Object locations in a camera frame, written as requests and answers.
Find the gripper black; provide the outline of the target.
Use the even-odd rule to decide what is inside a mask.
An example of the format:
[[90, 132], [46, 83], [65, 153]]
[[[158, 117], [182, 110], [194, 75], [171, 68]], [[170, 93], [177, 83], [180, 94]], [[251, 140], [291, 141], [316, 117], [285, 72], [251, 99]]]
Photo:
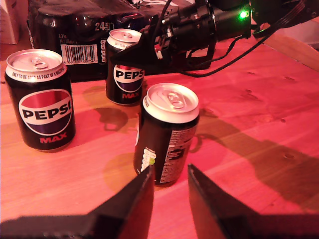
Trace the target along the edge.
[[134, 44], [111, 56], [111, 62], [144, 70], [167, 70], [176, 55], [188, 53], [187, 65], [206, 65], [212, 53], [198, 60], [191, 55], [215, 44], [215, 25], [207, 3], [194, 3], [154, 15]]

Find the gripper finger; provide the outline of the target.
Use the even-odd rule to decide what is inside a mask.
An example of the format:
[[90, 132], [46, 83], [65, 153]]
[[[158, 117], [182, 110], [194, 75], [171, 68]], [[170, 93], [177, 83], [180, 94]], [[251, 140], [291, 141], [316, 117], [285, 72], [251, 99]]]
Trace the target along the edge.
[[93, 210], [95, 239], [146, 239], [154, 203], [155, 169], [147, 167]]
[[188, 165], [189, 202], [199, 239], [252, 239], [248, 218], [258, 213]]

